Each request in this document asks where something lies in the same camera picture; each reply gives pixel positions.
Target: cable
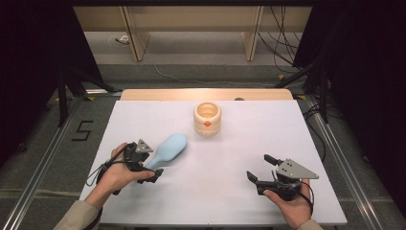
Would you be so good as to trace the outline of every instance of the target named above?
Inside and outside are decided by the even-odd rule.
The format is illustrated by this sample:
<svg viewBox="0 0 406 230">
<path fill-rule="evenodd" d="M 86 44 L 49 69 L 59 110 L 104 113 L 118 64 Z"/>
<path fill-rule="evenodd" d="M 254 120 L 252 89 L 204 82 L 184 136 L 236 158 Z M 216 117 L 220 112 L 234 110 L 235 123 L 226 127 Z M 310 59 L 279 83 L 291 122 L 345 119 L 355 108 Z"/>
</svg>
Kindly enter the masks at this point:
<svg viewBox="0 0 406 230">
<path fill-rule="evenodd" d="M 138 34 L 136 34 L 136 36 L 140 40 L 140 43 L 142 44 L 143 48 L 146 50 L 146 53 L 149 54 L 149 50 L 147 49 L 147 46 L 142 42 L 142 40 L 138 36 Z M 170 79 L 175 80 L 175 81 L 179 81 L 179 82 L 194 82 L 194 83 L 202 83 L 202 84 L 229 83 L 229 84 L 235 84 L 235 85 L 261 85 L 261 86 L 268 86 L 268 87 L 274 87 L 275 86 L 275 84 L 258 83 L 258 82 L 241 83 L 241 82 L 226 81 L 226 80 L 220 80 L 220 81 L 180 80 L 180 79 L 178 79 L 178 78 L 176 78 L 174 76 L 161 73 L 161 71 L 159 71 L 158 66 L 157 66 L 157 64 L 155 64 L 155 61 L 152 59 L 152 57 L 151 56 L 147 56 L 147 57 L 152 61 L 153 65 L 155 67 L 155 70 L 159 75 L 161 75 L 163 77 L 166 77 L 166 78 L 170 78 Z"/>
<path fill-rule="evenodd" d="M 316 134 L 316 136 L 320 139 L 320 141 L 322 142 L 323 145 L 323 154 L 322 154 L 322 162 L 325 162 L 326 160 L 326 155 L 327 155 L 327 148 L 326 148 L 326 144 L 322 138 L 322 136 L 316 131 L 316 129 L 310 124 L 310 122 L 308 121 L 308 119 L 317 114 L 320 111 L 320 107 L 318 104 L 313 105 L 312 107 L 310 107 L 308 109 L 307 112 L 305 112 L 304 115 L 304 121 L 305 123 L 310 127 L 310 129 L 314 132 L 314 134 Z"/>
<path fill-rule="evenodd" d="M 282 13 L 281 13 L 281 15 L 282 15 L 282 25 L 279 23 L 279 20 L 278 20 L 277 16 L 275 15 L 275 12 L 274 12 L 274 10 L 273 10 L 272 7 L 271 7 L 271 12 L 272 12 L 272 14 L 273 14 L 273 16 L 274 16 L 274 18 L 275 18 L 275 21 L 277 22 L 278 28 L 280 29 L 280 35 L 279 35 L 279 37 L 278 37 L 278 43 L 279 43 L 279 39 L 280 39 L 281 35 L 283 35 L 285 44 L 289 44 L 289 41 L 287 40 L 286 35 L 284 34 L 284 15 L 285 15 L 285 12 L 286 12 L 286 7 L 284 7 L 284 6 L 281 7 L 281 12 L 282 12 Z M 289 49 L 287 48 L 287 46 L 286 46 L 286 51 L 287 51 L 287 53 L 289 54 L 290 58 L 291 58 L 292 61 L 293 61 L 293 57 L 290 55 L 290 52 L 289 52 Z"/>
<path fill-rule="evenodd" d="M 312 214 L 313 214 L 313 206 L 314 206 L 314 193 L 313 193 L 313 189 L 310 187 L 309 184 L 307 184 L 307 183 L 305 183 L 305 182 L 303 182 L 303 181 L 301 181 L 301 183 L 302 183 L 302 184 L 305 184 L 305 185 L 308 187 L 308 189 L 310 190 L 310 192 L 311 192 L 311 201 L 310 201 L 310 199 L 309 199 L 307 196 L 305 196 L 304 194 L 302 194 L 302 193 L 300 193 L 300 192 L 298 192 L 298 194 L 299 194 L 299 196 L 301 196 L 301 197 L 308 203 L 308 205 L 310 206 L 310 215 L 312 215 Z"/>
<path fill-rule="evenodd" d="M 95 183 L 96 179 L 98 178 L 99 173 L 100 173 L 100 171 L 101 171 L 102 168 L 106 168 L 106 170 L 107 170 L 107 168 L 110 167 L 110 166 L 113 165 L 113 164 L 116 164 L 116 163 L 124 163 L 124 161 L 115 161 L 115 160 L 117 159 L 117 157 L 118 157 L 121 153 L 123 153 L 123 151 L 124 151 L 129 145 L 130 145 L 130 144 L 125 145 L 122 149 L 119 150 L 119 152 L 117 152 L 113 157 L 111 157 L 110 160 L 106 161 L 104 164 L 100 165 L 100 166 L 97 167 L 92 173 L 90 173 L 90 175 L 89 175 L 89 176 L 87 177 L 87 179 L 86 179 L 86 185 L 89 186 L 89 187 L 90 187 L 90 186 L 93 186 L 93 184 Z M 93 178 L 92 182 L 89 184 L 87 181 L 88 181 L 95 173 L 96 173 L 95 177 Z"/>
<path fill-rule="evenodd" d="M 262 40 L 263 44 L 265 45 L 266 48 L 268 48 L 268 50 L 270 50 L 274 56 L 278 56 L 280 59 L 283 59 L 284 61 L 286 61 L 288 64 L 293 65 L 293 62 L 291 62 L 290 60 L 286 59 L 284 56 L 282 56 L 280 53 L 277 52 L 276 48 L 272 48 L 263 38 L 262 35 L 260 33 L 258 33 L 259 38 Z"/>
<path fill-rule="evenodd" d="M 121 42 L 116 36 L 117 36 L 118 34 L 113 34 L 113 35 L 111 35 L 108 39 L 107 39 L 107 44 L 108 44 L 108 46 L 111 46 L 111 47 L 128 47 L 128 44 L 125 44 L 125 43 L 123 43 L 123 42 Z M 113 40 L 114 41 L 118 41 L 119 43 L 121 43 L 122 45 L 120 45 L 120 46 L 117 46 L 117 43 L 115 43 L 115 42 L 113 42 Z"/>
<path fill-rule="evenodd" d="M 275 41 L 277 41 L 277 42 L 280 42 L 280 41 L 278 41 L 274 36 L 272 36 L 270 32 L 268 32 L 268 35 L 269 35 L 273 40 L 275 40 Z M 290 46 L 290 47 L 292 47 L 292 48 L 298 49 L 298 47 L 297 47 L 297 46 L 294 46 L 294 45 L 286 44 L 286 43 L 283 43 L 283 42 L 280 42 L 280 44 L 282 44 L 282 45 L 287 45 L 287 46 Z"/>
<path fill-rule="evenodd" d="M 296 33 L 293 33 L 293 34 L 296 36 L 296 38 L 298 39 L 298 41 L 301 42 L 301 40 L 300 40 L 299 37 L 296 35 Z"/>
<path fill-rule="evenodd" d="M 123 45 L 129 45 L 129 42 L 120 41 L 118 38 L 115 39 L 117 42 L 122 43 Z"/>
</svg>

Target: sleeve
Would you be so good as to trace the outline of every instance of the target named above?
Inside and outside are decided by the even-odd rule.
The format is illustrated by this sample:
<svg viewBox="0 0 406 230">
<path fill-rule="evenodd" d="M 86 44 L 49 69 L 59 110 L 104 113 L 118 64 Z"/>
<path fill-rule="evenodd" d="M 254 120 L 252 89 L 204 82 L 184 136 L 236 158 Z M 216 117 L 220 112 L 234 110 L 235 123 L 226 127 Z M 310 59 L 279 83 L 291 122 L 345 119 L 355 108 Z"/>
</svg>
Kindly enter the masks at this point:
<svg viewBox="0 0 406 230">
<path fill-rule="evenodd" d="M 313 219 L 303 223 L 297 230 L 323 230 L 323 228 Z"/>
<path fill-rule="evenodd" d="M 84 229 L 92 223 L 99 214 L 99 209 L 82 200 L 77 200 L 54 230 Z"/>
</svg>

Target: white table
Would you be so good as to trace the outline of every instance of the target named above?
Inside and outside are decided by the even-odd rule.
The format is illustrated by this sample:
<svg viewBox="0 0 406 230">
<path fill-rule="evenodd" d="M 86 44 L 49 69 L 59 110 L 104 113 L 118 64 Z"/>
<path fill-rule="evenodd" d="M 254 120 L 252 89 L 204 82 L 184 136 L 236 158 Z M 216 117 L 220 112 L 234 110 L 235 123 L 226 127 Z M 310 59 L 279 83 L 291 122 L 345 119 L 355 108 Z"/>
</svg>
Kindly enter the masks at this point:
<svg viewBox="0 0 406 230">
<path fill-rule="evenodd" d="M 263 160 L 291 158 L 320 175 L 311 180 L 313 218 L 347 220 L 296 101 L 212 101 L 222 109 L 214 137 L 193 130 L 192 112 L 202 101 L 119 101 L 113 109 L 91 172 L 122 142 L 140 138 L 154 150 L 173 133 L 188 138 L 174 161 L 159 167 L 153 183 L 131 183 L 105 203 L 101 223 L 125 226 L 273 226 L 285 224 L 276 205 L 257 195 L 246 171 L 273 180 L 276 167 Z M 84 185 L 80 199 L 92 188 Z"/>
</svg>

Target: human hand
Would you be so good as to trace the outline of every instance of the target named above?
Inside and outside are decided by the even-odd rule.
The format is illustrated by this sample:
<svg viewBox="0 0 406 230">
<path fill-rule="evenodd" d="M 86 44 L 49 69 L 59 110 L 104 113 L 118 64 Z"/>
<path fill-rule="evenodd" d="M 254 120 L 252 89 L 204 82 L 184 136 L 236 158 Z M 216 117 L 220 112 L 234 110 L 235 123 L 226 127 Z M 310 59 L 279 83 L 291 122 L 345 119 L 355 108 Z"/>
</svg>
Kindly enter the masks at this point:
<svg viewBox="0 0 406 230">
<path fill-rule="evenodd" d="M 303 179 L 302 181 L 309 185 L 308 179 Z M 302 184 L 301 193 L 310 199 L 310 190 L 305 184 Z M 287 224 L 292 228 L 297 229 L 311 219 L 310 206 L 303 197 L 297 195 L 295 199 L 285 201 L 270 190 L 265 190 L 263 194 L 279 207 Z"/>
<path fill-rule="evenodd" d="M 111 157 L 115 156 L 127 143 L 122 143 L 111 151 Z M 104 173 L 97 186 L 92 190 L 89 196 L 84 200 L 96 208 L 100 209 L 108 197 L 115 191 L 124 188 L 131 181 L 147 179 L 153 177 L 153 171 L 132 172 L 123 163 L 113 164 Z"/>
</svg>

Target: light blue sponge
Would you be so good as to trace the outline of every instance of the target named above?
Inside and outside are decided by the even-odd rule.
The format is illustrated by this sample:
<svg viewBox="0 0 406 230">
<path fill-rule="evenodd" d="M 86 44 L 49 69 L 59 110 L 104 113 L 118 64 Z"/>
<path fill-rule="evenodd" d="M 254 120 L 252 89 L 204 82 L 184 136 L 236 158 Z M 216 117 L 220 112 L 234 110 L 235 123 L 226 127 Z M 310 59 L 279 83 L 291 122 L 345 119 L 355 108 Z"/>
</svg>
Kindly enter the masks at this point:
<svg viewBox="0 0 406 230">
<path fill-rule="evenodd" d="M 186 136 L 172 134 L 156 150 L 154 158 L 146 165 L 147 169 L 153 170 L 159 162 L 170 161 L 179 154 L 186 146 Z"/>
</svg>

